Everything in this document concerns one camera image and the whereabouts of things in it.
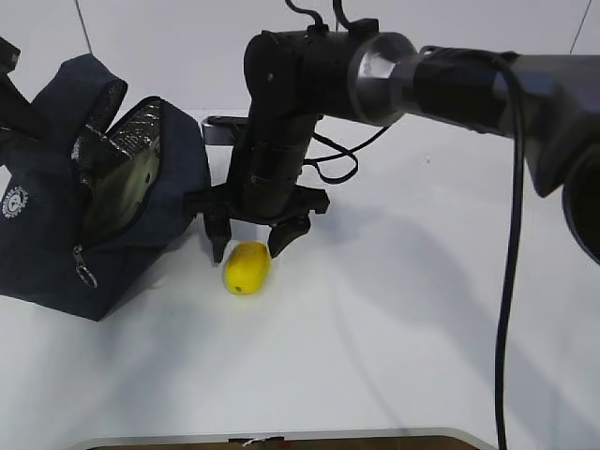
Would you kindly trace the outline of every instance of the lemon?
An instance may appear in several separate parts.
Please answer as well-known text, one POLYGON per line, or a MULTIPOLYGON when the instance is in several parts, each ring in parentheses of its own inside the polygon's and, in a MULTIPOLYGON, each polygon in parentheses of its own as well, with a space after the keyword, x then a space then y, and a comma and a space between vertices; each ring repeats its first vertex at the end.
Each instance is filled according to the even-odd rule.
POLYGON ((242 242, 225 264, 225 285, 235 295, 256 293, 271 270, 271 255, 261 242, 242 242))

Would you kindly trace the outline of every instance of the black clamp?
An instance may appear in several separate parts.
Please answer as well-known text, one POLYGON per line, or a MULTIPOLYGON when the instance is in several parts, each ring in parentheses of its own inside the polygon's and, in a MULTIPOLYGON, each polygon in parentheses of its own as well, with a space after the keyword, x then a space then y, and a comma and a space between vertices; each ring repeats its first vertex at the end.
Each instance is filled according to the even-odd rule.
POLYGON ((293 241, 310 230, 308 213, 325 214, 329 198, 322 189, 296 186, 284 211, 277 217, 253 217, 239 211, 233 202, 233 193, 227 184, 200 192, 190 192, 184 199, 190 216, 203 213, 206 235, 213 245, 215 263, 221 263, 225 247, 232 239, 231 220, 242 220, 272 228, 269 234, 269 252, 276 258, 293 241))

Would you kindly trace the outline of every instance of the power cord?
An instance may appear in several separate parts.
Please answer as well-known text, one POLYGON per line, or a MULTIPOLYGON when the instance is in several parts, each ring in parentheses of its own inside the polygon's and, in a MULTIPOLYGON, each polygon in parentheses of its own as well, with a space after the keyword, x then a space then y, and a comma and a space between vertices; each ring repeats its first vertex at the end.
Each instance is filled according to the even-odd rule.
POLYGON ((336 14, 337 22, 347 30, 350 30, 352 23, 348 20, 348 17, 346 17, 344 6, 342 6, 342 0, 334 0, 334 13, 336 14))
POLYGON ((292 2, 292 0, 285 0, 285 4, 293 12, 296 12, 298 14, 305 14, 307 16, 312 17, 312 20, 315 21, 315 25, 316 26, 318 26, 318 27, 322 27, 323 26, 323 17, 321 17, 321 14, 319 14, 319 12, 315 11, 314 9, 304 9, 302 7, 297 7, 292 2))
POLYGON ((314 133, 312 135, 312 137, 315 141, 322 143, 323 145, 327 145, 328 147, 331 147, 334 150, 339 151, 339 155, 331 155, 329 157, 316 157, 316 158, 305 159, 304 165, 314 167, 317 170, 317 172, 319 173, 319 176, 321 177, 321 179, 328 185, 340 185, 342 183, 346 183, 348 180, 353 178, 358 173, 358 158, 356 157, 355 153, 362 150, 365 147, 370 146, 372 143, 377 141, 379 138, 381 138, 381 136, 388 129, 390 129, 390 127, 384 127, 382 129, 380 129, 372 137, 370 137, 369 139, 367 139, 360 145, 356 145, 354 148, 352 148, 350 150, 348 148, 340 145, 339 143, 334 142, 325 136, 322 136, 321 134, 314 133), (351 158, 354 161, 354 167, 348 173, 346 173, 345 175, 342 175, 338 178, 330 178, 328 176, 323 175, 323 172, 321 171, 321 167, 319 166, 320 163, 327 162, 327 161, 333 161, 334 159, 345 158, 345 157, 351 158))
POLYGON ((513 110, 513 129, 515 132, 515 155, 513 163, 513 201, 510 217, 510 232, 508 250, 506 252, 506 268, 502 285, 502 302, 498 333, 496 336, 496 352, 494 357, 494 403, 496 414, 496 431, 498 434, 499 450, 507 450, 506 424, 504 419, 504 372, 506 363, 506 340, 508 322, 513 303, 513 291, 517 274, 518 248, 520 243, 522 212, 523 212, 523 179, 525 173, 525 112, 523 108, 522 88, 513 69, 504 58, 495 54, 492 66, 504 76, 510 104, 513 110))

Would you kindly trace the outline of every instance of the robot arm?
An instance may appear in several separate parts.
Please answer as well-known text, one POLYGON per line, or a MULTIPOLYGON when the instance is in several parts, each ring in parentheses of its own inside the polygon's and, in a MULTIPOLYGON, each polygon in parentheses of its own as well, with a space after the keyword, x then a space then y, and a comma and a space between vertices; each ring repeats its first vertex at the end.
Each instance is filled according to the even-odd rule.
MULTIPOLYGON (((404 36, 380 33, 375 20, 352 25, 347 33, 322 24, 301 32, 265 31, 250 41, 245 74, 252 104, 247 123, 235 125, 243 131, 227 182, 187 199, 191 211, 204 212, 216 261, 231 238, 231 218, 272 226, 269 247, 277 256, 308 232, 310 211, 326 211, 324 191, 295 184, 323 115, 384 127, 410 113, 514 136, 507 85, 482 52, 426 47, 417 53, 404 36)), ((567 221, 598 261, 593 231, 600 227, 600 186, 593 180, 600 180, 600 56, 498 57, 521 86, 535 188, 546 197, 566 184, 567 221)), ((213 132, 231 129, 225 119, 212 120, 213 132)))

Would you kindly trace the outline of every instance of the zipper pull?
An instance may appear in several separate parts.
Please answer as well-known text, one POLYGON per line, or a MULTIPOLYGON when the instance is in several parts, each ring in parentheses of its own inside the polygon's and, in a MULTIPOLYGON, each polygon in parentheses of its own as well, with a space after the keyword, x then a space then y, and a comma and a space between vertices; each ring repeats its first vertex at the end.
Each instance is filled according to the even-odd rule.
POLYGON ((94 274, 90 271, 90 269, 87 268, 87 265, 85 265, 85 260, 83 259, 82 252, 83 247, 81 244, 78 244, 73 249, 73 258, 75 259, 75 270, 77 271, 77 275, 79 275, 79 278, 82 279, 82 281, 87 287, 95 289, 98 287, 98 281, 96 280, 96 277, 94 277, 94 274))

